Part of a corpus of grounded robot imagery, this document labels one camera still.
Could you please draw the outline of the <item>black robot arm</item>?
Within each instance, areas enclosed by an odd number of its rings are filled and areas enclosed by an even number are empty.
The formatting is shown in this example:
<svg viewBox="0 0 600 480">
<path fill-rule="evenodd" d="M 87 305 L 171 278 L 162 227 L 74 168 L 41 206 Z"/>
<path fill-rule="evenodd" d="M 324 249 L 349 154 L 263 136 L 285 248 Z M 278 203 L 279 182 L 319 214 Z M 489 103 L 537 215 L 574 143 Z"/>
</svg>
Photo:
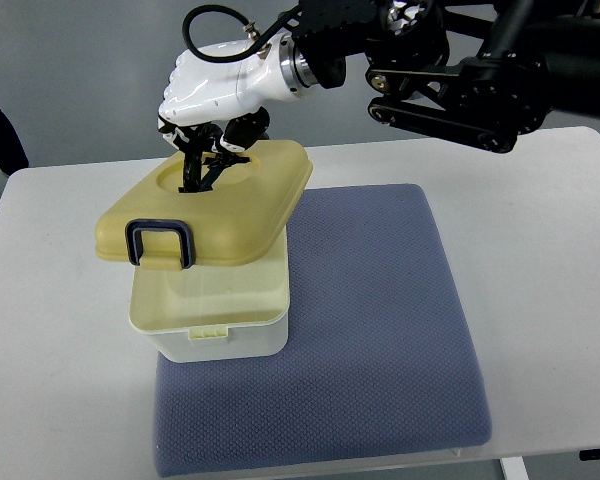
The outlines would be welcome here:
<svg viewBox="0 0 600 480">
<path fill-rule="evenodd" d="M 301 1 L 236 53 L 188 52 L 245 63 L 290 48 L 294 84 L 340 87 L 362 54 L 376 97 L 368 111 L 391 127 L 510 151 L 552 111 L 600 118 L 600 1 L 497 1 L 496 16 L 461 1 Z"/>
</svg>

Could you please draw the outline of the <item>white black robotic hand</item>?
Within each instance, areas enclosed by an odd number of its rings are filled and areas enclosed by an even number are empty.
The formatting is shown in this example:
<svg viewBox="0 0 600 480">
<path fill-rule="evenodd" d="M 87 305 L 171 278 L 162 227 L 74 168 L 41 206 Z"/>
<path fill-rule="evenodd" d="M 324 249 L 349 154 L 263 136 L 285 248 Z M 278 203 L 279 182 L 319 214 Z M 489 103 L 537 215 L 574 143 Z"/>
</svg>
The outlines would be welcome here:
<svg viewBox="0 0 600 480">
<path fill-rule="evenodd" d="M 183 51 L 175 60 L 158 108 L 158 130 L 176 144 L 186 127 L 233 120 L 268 101 L 294 101 L 307 91 L 294 66 L 289 34 L 277 34 L 267 53 L 229 63 L 212 63 Z"/>
</svg>

